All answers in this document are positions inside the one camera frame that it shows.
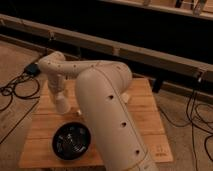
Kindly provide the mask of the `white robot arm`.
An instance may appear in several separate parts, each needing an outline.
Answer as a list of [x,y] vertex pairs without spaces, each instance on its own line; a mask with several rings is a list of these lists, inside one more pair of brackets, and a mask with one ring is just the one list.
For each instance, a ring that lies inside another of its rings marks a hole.
[[56,111],[70,104],[64,79],[75,81],[75,97],[107,171],[159,171],[145,145],[122,94],[132,82],[130,68],[117,61],[68,61],[53,52],[38,62],[48,78]]

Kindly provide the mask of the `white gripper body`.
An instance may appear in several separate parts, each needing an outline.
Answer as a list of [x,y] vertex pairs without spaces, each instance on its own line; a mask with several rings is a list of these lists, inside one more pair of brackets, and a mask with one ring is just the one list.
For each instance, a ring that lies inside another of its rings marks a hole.
[[53,94],[62,92],[65,89],[64,77],[61,75],[48,75],[48,88]]

